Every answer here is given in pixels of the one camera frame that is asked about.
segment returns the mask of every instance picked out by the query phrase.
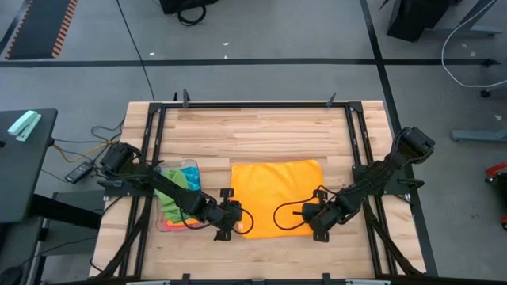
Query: white cable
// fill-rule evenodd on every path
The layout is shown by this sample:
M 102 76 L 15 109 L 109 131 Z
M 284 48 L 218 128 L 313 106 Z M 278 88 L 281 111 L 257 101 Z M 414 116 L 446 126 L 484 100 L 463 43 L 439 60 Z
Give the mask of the white cable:
M 447 43 L 449 41 L 449 39 L 451 39 L 452 35 L 454 35 L 455 32 L 457 32 L 459 29 L 461 29 L 461 27 L 463 27 L 464 25 L 468 24 L 468 22 L 474 20 L 478 15 L 480 15 L 482 12 L 484 12 L 486 9 L 490 8 L 490 6 L 492 6 L 494 3 L 496 2 L 496 0 L 491 0 L 491 2 L 484 6 L 484 8 L 482 8 L 477 14 L 475 14 L 473 17 L 471 17 L 470 19 L 466 20 L 464 23 L 462 23 L 461 25 L 459 25 L 458 27 L 456 27 L 454 29 L 454 31 L 451 32 L 451 34 L 447 37 L 447 39 L 445 40 L 444 42 L 444 46 L 442 47 L 442 55 L 441 55 L 441 60 L 442 60 L 442 66 L 444 67 L 445 71 L 447 71 L 447 73 L 449 73 L 449 75 L 451 76 L 452 79 L 454 79 L 454 81 L 458 84 L 460 84 L 461 86 L 463 87 L 471 87 L 471 88 L 491 88 L 491 87 L 495 87 L 495 86 L 499 86 L 501 84 L 504 84 L 504 83 L 507 83 L 507 80 L 504 80 L 502 82 L 497 82 L 497 83 L 494 83 L 494 84 L 490 84 L 490 85 L 466 85 L 466 84 L 463 84 L 461 83 L 458 79 L 456 79 L 454 77 L 454 75 L 452 75 L 451 71 L 449 71 L 449 69 L 447 69 L 447 67 L 445 66 L 445 63 L 444 63 L 444 51 L 445 51 L 445 47 L 447 46 Z

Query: blue cloth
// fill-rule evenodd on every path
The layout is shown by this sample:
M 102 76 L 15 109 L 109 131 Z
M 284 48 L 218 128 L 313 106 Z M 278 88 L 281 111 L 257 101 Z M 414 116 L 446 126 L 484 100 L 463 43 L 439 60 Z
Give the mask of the blue cloth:
M 200 175 L 199 169 L 195 166 L 187 167 L 181 169 L 185 178 L 187 179 L 187 183 L 189 184 L 189 190 L 191 191 L 199 191 L 200 190 Z

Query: table leg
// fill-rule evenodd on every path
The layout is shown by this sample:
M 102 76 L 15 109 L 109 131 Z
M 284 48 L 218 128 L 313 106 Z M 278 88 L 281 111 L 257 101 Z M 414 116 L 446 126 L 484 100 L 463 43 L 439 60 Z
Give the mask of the table leg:
M 74 207 L 38 194 L 33 195 L 30 214 L 97 230 L 100 228 L 102 219 L 102 216 L 98 213 Z
M 493 143 L 507 143 L 507 128 L 500 131 L 452 131 L 455 141 L 471 140 Z
M 479 0 L 477 4 L 475 4 L 475 6 L 470 10 L 470 12 L 468 12 L 468 14 L 463 18 L 463 20 L 461 20 L 459 25 L 461 25 L 465 21 L 468 21 L 474 15 L 479 13 L 482 9 L 484 9 L 487 5 L 489 5 L 491 1 L 496 2 L 497 0 Z M 487 9 L 483 10 L 477 17 L 474 18 L 474 20 L 469 21 L 466 25 L 461 27 L 461 29 L 458 32 L 456 32 L 456 35 L 467 34 L 467 36 L 480 36 L 480 35 L 494 36 L 497 34 L 501 34 L 502 30 L 500 28 L 475 25 L 482 18 L 482 16 L 484 16 L 484 14 L 489 9 L 491 9 L 492 6 L 494 6 L 494 4 L 489 6 Z M 426 29 L 426 32 L 444 32 L 446 34 L 449 34 L 450 32 L 454 31 L 455 28 L 456 27 L 429 28 Z

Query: yellow cloth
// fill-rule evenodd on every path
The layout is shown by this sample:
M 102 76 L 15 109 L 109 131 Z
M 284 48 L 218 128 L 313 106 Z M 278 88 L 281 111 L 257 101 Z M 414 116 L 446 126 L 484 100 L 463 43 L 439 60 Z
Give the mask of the yellow cloth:
M 282 203 L 310 198 L 313 191 L 323 184 L 322 169 L 315 160 L 233 165 L 231 187 L 234 200 L 249 211 L 254 219 L 252 231 L 245 238 L 277 238 L 284 236 L 310 235 L 311 228 L 304 224 L 294 230 L 281 230 L 273 222 L 273 212 Z M 292 227 L 303 221 L 303 216 L 292 214 L 301 211 L 303 204 L 282 207 L 276 213 L 276 222 L 282 227 Z M 251 219 L 243 213 L 237 230 L 246 232 Z

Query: floor mat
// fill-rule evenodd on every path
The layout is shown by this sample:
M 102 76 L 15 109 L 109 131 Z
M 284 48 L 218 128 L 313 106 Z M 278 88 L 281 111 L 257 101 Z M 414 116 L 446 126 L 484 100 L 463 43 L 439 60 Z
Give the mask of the floor mat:
M 56 58 L 78 0 L 32 0 L 14 34 L 6 59 Z

